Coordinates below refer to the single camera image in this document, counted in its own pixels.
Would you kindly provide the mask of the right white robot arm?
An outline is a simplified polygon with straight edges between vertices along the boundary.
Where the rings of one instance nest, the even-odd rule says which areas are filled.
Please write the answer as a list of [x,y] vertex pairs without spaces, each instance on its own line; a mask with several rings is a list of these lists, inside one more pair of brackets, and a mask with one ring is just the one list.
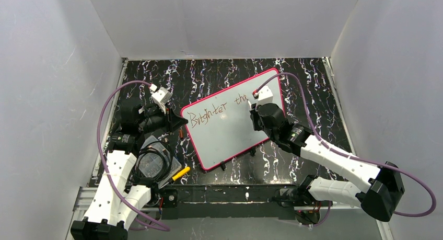
[[281,150],[316,162],[344,181],[308,176],[298,187],[305,200],[335,201],[357,206],[372,218],[388,222],[405,190],[396,165],[368,164],[354,160],[345,152],[317,139],[304,125],[289,122],[282,109],[274,104],[252,104],[250,118],[256,131],[263,131]]

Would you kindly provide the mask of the pink framed whiteboard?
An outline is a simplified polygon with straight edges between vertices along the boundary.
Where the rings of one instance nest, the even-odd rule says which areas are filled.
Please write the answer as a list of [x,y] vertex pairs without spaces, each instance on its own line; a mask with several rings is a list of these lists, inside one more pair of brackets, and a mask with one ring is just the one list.
[[211,170],[268,140],[262,131],[254,131],[248,101],[257,101],[252,93],[266,83],[273,103],[284,109],[278,70],[271,68],[229,86],[181,109],[188,119],[186,130],[203,170]]

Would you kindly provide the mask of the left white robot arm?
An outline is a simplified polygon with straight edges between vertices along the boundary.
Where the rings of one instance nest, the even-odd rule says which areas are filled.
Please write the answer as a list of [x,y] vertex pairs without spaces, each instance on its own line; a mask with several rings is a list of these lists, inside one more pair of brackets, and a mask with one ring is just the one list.
[[166,102],[145,106],[138,99],[127,99],[116,118],[103,152],[102,178],[84,217],[72,222],[73,239],[127,239],[143,207],[161,206],[161,189],[186,173],[179,169],[167,140],[152,136],[157,130],[172,134],[188,122]]

